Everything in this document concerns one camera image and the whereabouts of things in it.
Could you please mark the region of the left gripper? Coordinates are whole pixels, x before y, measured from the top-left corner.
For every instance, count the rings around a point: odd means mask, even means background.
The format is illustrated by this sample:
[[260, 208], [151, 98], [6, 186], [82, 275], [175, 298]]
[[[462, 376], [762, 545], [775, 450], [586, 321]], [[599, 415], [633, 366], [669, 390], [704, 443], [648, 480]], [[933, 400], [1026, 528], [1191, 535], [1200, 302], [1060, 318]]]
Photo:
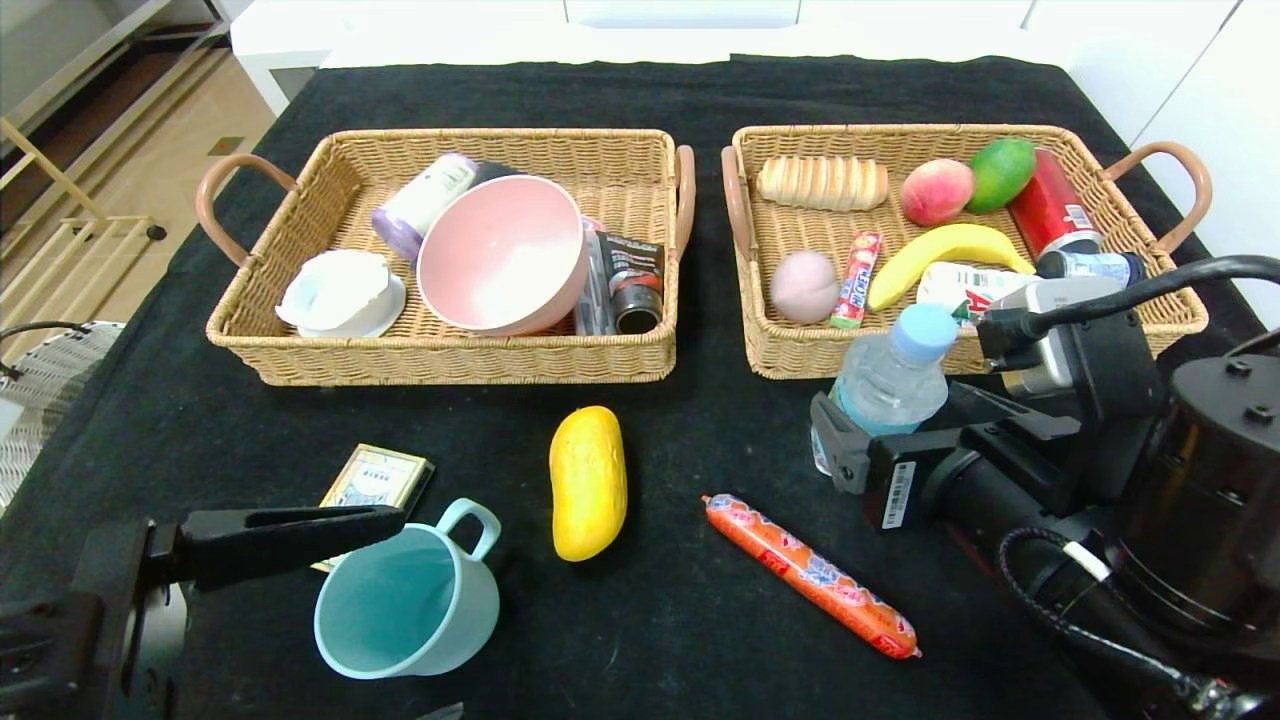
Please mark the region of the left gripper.
[[187, 603], [397, 536], [389, 505], [191, 512], [92, 530], [70, 584], [3, 603], [3, 717], [174, 719]]

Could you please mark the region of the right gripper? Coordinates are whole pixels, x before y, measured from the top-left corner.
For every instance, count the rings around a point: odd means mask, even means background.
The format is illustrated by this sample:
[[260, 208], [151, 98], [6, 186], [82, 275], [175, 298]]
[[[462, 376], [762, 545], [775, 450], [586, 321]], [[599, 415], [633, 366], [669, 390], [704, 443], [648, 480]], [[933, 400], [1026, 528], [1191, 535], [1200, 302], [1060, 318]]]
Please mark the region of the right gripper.
[[946, 523], [991, 557], [1009, 532], [1059, 512], [1059, 419], [979, 386], [951, 380], [928, 432], [870, 442], [824, 393], [812, 397], [810, 421], [824, 474], [838, 492], [867, 492], [879, 532]]

